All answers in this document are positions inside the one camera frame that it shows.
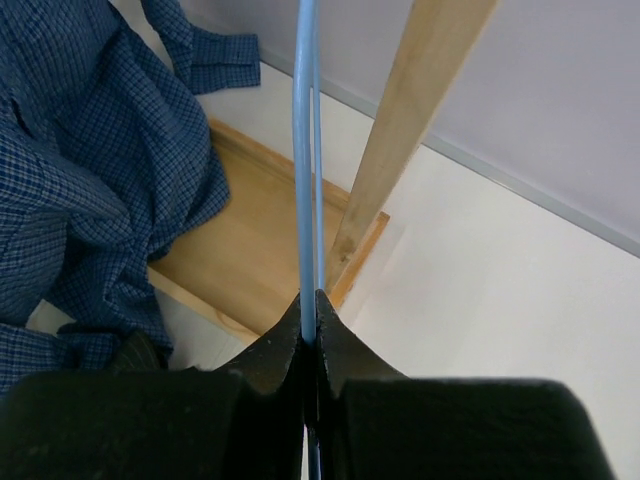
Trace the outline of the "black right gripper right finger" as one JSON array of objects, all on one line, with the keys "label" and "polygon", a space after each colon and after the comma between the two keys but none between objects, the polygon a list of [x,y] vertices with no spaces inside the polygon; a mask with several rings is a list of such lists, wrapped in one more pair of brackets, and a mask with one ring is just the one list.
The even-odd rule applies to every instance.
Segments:
[{"label": "black right gripper right finger", "polygon": [[411,378],[316,295],[326,479],[610,479],[591,419],[564,384]]}]

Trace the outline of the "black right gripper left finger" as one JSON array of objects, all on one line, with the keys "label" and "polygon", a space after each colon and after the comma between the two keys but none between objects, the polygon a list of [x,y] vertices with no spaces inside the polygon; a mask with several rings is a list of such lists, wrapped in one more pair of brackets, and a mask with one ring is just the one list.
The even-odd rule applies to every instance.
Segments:
[{"label": "black right gripper left finger", "polygon": [[47,372],[1,405],[5,479],[297,479],[300,304],[212,371]]}]

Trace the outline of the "black pinstriped shirt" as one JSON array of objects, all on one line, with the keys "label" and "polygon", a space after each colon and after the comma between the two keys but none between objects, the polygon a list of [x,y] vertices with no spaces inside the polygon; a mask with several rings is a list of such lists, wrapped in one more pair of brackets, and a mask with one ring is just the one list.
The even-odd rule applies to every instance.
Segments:
[{"label": "black pinstriped shirt", "polygon": [[165,357],[141,330],[133,332],[116,350],[108,366],[113,373],[149,372],[167,369]]}]

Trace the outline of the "blue wire hanger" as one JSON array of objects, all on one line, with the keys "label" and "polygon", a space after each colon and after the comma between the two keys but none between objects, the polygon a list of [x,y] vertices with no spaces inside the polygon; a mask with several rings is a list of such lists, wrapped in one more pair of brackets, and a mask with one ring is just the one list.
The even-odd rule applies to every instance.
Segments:
[{"label": "blue wire hanger", "polygon": [[318,434],[316,293],[325,286],[322,135],[317,3],[299,3],[292,90],[299,265],[300,331],[303,340],[304,419],[308,477],[320,479]]}]

